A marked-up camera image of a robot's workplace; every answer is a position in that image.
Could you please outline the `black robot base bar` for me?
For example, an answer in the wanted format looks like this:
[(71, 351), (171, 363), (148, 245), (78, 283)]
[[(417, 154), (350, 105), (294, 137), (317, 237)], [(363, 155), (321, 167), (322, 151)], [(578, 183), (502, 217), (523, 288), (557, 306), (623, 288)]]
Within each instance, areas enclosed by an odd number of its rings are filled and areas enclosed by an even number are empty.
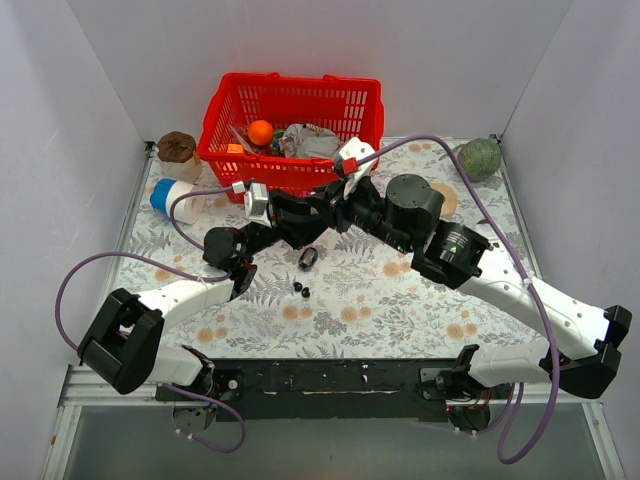
[(453, 383), (453, 359), (220, 359), (188, 390), (246, 420), (416, 418), (448, 420), (447, 404), (484, 406), (477, 385)]

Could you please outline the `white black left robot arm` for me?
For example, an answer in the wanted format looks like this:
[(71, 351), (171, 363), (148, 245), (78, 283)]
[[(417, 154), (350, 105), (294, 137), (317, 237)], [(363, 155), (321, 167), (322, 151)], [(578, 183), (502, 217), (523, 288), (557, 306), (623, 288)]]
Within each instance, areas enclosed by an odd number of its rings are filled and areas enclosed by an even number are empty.
[(181, 322), (246, 292), (257, 253), (278, 241), (293, 248), (311, 244), (330, 223), (330, 205), (320, 193), (298, 198), (274, 190), (265, 199), (246, 194), (249, 223), (213, 227), (204, 238), (201, 274), (155, 290), (111, 292), (78, 346), (80, 360), (118, 393), (146, 382), (176, 385), (193, 400), (214, 387), (214, 363), (189, 346), (167, 347), (161, 338)]

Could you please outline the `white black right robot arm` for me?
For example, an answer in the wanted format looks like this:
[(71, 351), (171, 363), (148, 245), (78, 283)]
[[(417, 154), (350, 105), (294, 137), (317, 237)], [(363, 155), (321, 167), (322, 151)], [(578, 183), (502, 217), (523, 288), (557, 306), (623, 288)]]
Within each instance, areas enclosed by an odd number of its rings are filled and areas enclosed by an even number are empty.
[(429, 385), (447, 397), (475, 397), (507, 383), (559, 381), (561, 390), (597, 399), (612, 383), (621, 363), (619, 346), (632, 315), (579, 302), (544, 281), (525, 281), (505, 242), (462, 224), (439, 219), (443, 195), (415, 174), (394, 177), (384, 194), (369, 177), (353, 191), (344, 180), (318, 188), (307, 201), (338, 232), (356, 226), (401, 253), (430, 281), (479, 298), (539, 333), (547, 313), (556, 343), (542, 337), (525, 345), (466, 346), (451, 370)]

